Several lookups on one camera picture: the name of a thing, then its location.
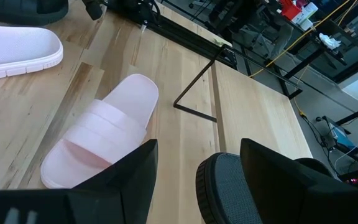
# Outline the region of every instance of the black mesh fabric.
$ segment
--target black mesh fabric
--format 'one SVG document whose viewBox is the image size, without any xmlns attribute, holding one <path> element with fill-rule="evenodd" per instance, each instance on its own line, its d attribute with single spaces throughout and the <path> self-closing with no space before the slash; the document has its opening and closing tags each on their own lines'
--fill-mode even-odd
<svg viewBox="0 0 358 224">
<path fill-rule="evenodd" d="M 240 157 L 220 155 L 216 159 L 214 174 L 218 197 L 231 223 L 262 223 L 244 177 Z"/>
</svg>

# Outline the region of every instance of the floor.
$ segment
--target floor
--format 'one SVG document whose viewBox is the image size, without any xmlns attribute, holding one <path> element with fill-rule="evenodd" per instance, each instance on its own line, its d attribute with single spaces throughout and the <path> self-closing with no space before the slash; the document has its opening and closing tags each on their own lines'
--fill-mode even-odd
<svg viewBox="0 0 358 224">
<path fill-rule="evenodd" d="M 193 9 L 190 9 L 188 7 L 188 5 L 192 2 L 190 0 L 186 0 L 186 1 L 171 0 L 170 2 L 176 4 L 177 6 L 186 10 L 190 14 L 196 13 L 197 10 L 200 8 L 198 6 L 194 6 Z M 177 13 L 186 16 L 187 18 L 190 18 L 189 16 L 185 15 L 183 12 L 180 12 L 178 9 L 175 9 L 174 7 L 170 6 L 167 3 L 164 3 L 164 5 L 170 7 Z M 202 21 L 206 21 L 208 19 L 209 12 L 210 12 L 209 9 L 205 9 L 199 15 L 199 18 Z M 240 34 L 234 35 L 234 39 L 243 42 L 245 45 L 249 45 L 249 42 L 250 40 L 252 40 L 252 37 L 249 34 L 245 34 L 241 32 Z M 270 42 L 267 41 L 267 43 L 268 43 L 268 47 L 271 49 L 272 46 L 269 44 Z M 234 47 L 239 50 L 241 49 L 236 44 L 234 44 Z M 260 45 L 256 45 L 253 51 L 260 55 L 266 54 L 265 49 L 263 49 Z M 256 54 L 253 54 L 248 50 L 246 50 L 246 52 L 248 55 L 250 55 L 258 62 L 262 63 L 264 61 Z M 246 65 L 243 59 L 237 58 L 237 61 L 239 62 L 238 64 L 239 71 L 244 74 L 247 74 Z M 278 66 L 280 66 L 286 71 L 291 70 L 297 63 L 299 63 L 299 60 L 289 54 L 283 55 L 276 62 Z M 249 67 L 251 73 L 257 72 L 259 70 L 259 68 L 253 64 L 250 64 Z M 300 71 L 298 74 L 296 74 L 296 76 L 291 80 L 294 82 L 298 82 L 298 79 L 296 77 L 300 77 L 302 73 L 303 70 Z M 255 79 L 280 93 L 282 92 L 278 80 L 272 75 L 268 74 L 267 72 L 261 72 L 260 74 L 255 76 Z M 302 81 L 299 82 L 299 85 L 302 87 L 303 93 L 296 98 L 298 106 L 307 115 L 308 119 L 317 127 L 317 129 L 322 134 L 328 133 L 329 129 L 326 126 L 325 122 L 318 123 L 314 121 L 316 117 L 328 116 L 333 120 L 339 120 L 358 110 L 358 101 L 356 99 L 344 93 L 335 83 L 328 80 L 322 74 L 318 73 L 317 71 L 313 70 L 310 67 L 306 69 L 305 74 L 302 77 Z M 303 130 L 305 138 L 309 144 L 313 157 L 324 163 L 327 167 L 329 167 L 327 157 L 324 154 L 327 152 L 324 151 L 321 148 L 321 146 L 317 143 L 314 134 L 309 128 L 309 126 L 307 125 L 307 123 L 298 115 L 297 112 L 298 110 L 295 106 L 294 100 L 292 100 L 291 103 L 294 111 L 297 114 L 297 118 Z M 347 125 L 346 128 L 352 133 L 349 136 L 350 139 L 355 144 L 358 144 L 358 119 Z M 330 159 L 332 163 L 334 163 L 336 159 L 341 157 L 342 155 L 343 153 L 341 152 L 333 151 L 330 154 Z M 336 169 L 341 170 L 341 167 L 343 167 L 343 169 L 345 170 L 345 167 L 348 167 L 348 165 L 351 162 L 352 162 L 351 158 L 344 156 L 341 160 L 337 162 Z"/>
</svg>

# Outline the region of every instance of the white shoe sole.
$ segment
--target white shoe sole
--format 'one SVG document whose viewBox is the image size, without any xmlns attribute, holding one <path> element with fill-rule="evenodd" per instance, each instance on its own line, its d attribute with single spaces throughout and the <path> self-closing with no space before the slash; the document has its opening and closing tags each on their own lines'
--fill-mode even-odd
<svg viewBox="0 0 358 224">
<path fill-rule="evenodd" d="M 59 50 L 46 57 L 22 62 L 5 63 L 0 65 L 0 78 L 38 72 L 58 65 L 63 60 L 63 45 L 60 43 Z"/>
</svg>

